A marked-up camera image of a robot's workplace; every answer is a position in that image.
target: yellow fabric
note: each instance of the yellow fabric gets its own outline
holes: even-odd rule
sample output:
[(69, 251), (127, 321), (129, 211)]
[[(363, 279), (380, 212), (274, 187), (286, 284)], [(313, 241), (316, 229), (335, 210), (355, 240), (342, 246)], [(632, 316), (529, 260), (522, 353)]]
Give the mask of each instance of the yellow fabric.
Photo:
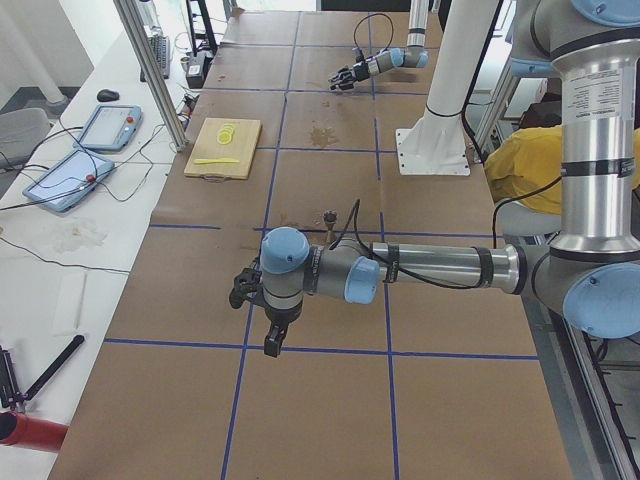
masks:
[[(633, 151), (636, 161), (639, 160), (640, 129), (635, 131)], [(513, 133), (485, 162), (493, 201), (518, 197), (551, 183), (560, 175), (561, 159), (561, 126), (526, 128)], [(636, 166), (633, 188), (639, 184), (640, 167)], [(560, 214), (562, 185), (558, 183), (520, 202), (538, 212)]]

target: black band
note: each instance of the black band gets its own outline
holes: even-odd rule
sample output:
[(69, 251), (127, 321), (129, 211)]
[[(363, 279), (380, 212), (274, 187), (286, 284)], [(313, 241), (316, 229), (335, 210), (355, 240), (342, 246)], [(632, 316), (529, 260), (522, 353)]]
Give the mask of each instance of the black band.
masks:
[(540, 259), (533, 266), (533, 270), (531, 270), (531, 290), (533, 291), (533, 294), (538, 300), (540, 300), (540, 297), (538, 296), (538, 289), (536, 288), (536, 276), (538, 275), (538, 270), (542, 266), (542, 263), (548, 258), (549, 258), (549, 252), (545, 253), (542, 257), (540, 257)]
[(527, 283), (527, 256), (524, 253), (522, 247), (516, 247), (516, 253), (518, 254), (518, 284), (513, 292), (513, 295), (520, 295), (522, 290), (524, 290), (524, 286)]
[(387, 275), (384, 277), (383, 283), (395, 283), (400, 267), (400, 245), (397, 243), (387, 244), (387, 264)]
[(313, 295), (318, 290), (318, 279), (320, 278), (320, 259), (324, 253), (324, 247), (312, 246), (304, 266), (304, 277), (302, 289), (309, 295)]
[(460, 110), (458, 113), (451, 113), (451, 114), (434, 112), (433, 110), (431, 110), (428, 104), (427, 104), (427, 110), (431, 112), (433, 115), (435, 115), (436, 117), (442, 117), (442, 118), (457, 117), (462, 113), (462, 110)]
[(633, 262), (640, 259), (640, 250), (635, 252), (608, 253), (608, 252), (573, 252), (570, 250), (560, 250), (551, 247), (551, 255), (565, 260), (575, 260), (576, 262), (588, 263), (622, 263)]
[(563, 177), (587, 177), (593, 175), (618, 175), (628, 177), (635, 171), (633, 158), (596, 160), (595, 162), (566, 162), (561, 164)]
[(538, 13), (538, 7), (540, 7), (541, 3), (542, 2), (539, 2), (536, 5), (536, 8), (533, 10), (533, 14), (531, 15), (531, 22), (529, 22), (529, 33), (531, 34), (531, 40), (533, 40), (533, 44), (536, 46), (538, 51), (545, 57), (548, 57), (549, 55), (551, 55), (551, 53), (549, 52), (549, 50), (544, 48), (544, 46), (540, 42), (540, 39), (538, 38), (538, 35), (536, 34), (536, 14)]
[(556, 58), (568, 53), (575, 52), (576, 50), (582, 50), (583, 48), (591, 47), (593, 45), (600, 45), (601, 43), (615, 42), (618, 40), (631, 40), (634, 38), (640, 38), (640, 27), (618, 28), (616, 30), (596, 33), (595, 35), (590, 35), (556, 48), (551, 52), (551, 60), (555, 60)]
[(493, 283), (493, 257), (491, 251), (485, 247), (471, 247), (478, 254), (480, 259), (480, 279), (477, 283), (477, 288), (486, 288)]

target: computer mouse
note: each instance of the computer mouse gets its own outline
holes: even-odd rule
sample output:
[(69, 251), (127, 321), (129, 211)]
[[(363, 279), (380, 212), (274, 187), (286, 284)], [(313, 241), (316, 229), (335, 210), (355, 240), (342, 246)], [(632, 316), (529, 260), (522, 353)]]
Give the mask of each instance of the computer mouse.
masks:
[(105, 88), (98, 92), (97, 98), (99, 102), (113, 102), (120, 98), (120, 94), (115, 90)]

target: wooden board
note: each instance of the wooden board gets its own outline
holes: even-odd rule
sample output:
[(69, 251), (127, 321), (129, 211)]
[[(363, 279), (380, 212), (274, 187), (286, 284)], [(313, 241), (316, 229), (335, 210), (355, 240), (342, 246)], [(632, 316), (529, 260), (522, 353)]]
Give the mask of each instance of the wooden board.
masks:
[[(218, 131), (223, 125), (235, 127), (231, 142), (218, 142)], [(187, 177), (224, 177), (246, 180), (251, 170), (253, 154), (260, 136), (260, 120), (237, 118), (207, 118), (198, 135), (184, 174)], [(239, 163), (195, 164), (197, 159), (234, 158)]]

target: white table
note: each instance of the white table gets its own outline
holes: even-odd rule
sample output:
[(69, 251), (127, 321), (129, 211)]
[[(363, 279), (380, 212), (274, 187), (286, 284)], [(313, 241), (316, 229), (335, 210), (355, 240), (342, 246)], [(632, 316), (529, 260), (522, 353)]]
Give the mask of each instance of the white table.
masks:
[[(166, 81), (175, 105), (186, 86), (175, 51), (171, 78)], [(120, 92), (115, 104), (139, 105), (143, 121), (131, 143), (119, 154), (111, 155), (116, 163), (127, 159), (162, 123), (160, 113), (146, 83), (139, 81), (140, 67), (126, 35), (113, 44), (102, 62), (87, 79), (62, 117), (65, 127), (83, 125), (97, 105), (96, 93), (102, 88)], [(60, 129), (56, 125), (52, 132)], [(51, 166), (71, 151), (73, 140), (66, 134), (48, 141), (31, 159), (31, 163)], [(63, 263), (80, 263), (98, 267), (130, 270), (136, 257), (149, 217), (164, 186), (174, 158), (171, 138), (165, 128), (145, 148), (154, 166), (140, 190), (127, 202), (114, 200), (104, 188), (98, 188), (66, 214), (54, 214), (41, 207), (26, 207), (0, 212), (2, 236), (41, 256)], [(149, 163), (136, 156), (118, 168), (105, 184), (119, 198), (128, 196), (143, 178)], [(37, 178), (37, 170), (25, 173)], [(22, 190), (30, 180), (20, 175), (0, 207), (23, 203)], [(45, 264), (28, 253), (0, 243), (0, 344), (11, 353), (22, 391), (49, 366), (69, 343), (73, 335), (54, 335), (53, 317), (64, 292), (60, 283), (66, 275), (83, 269)], [(27, 413), (34, 417), (68, 424), (73, 417), (85, 383), (98, 354), (105, 331), (111, 321), (127, 276), (102, 271), (86, 271), (86, 285), (81, 302), (78, 333), (85, 343), (42, 389), (34, 401), (27, 403)], [(46, 478), (55, 454), (16, 447), (0, 447), (3, 478)]]

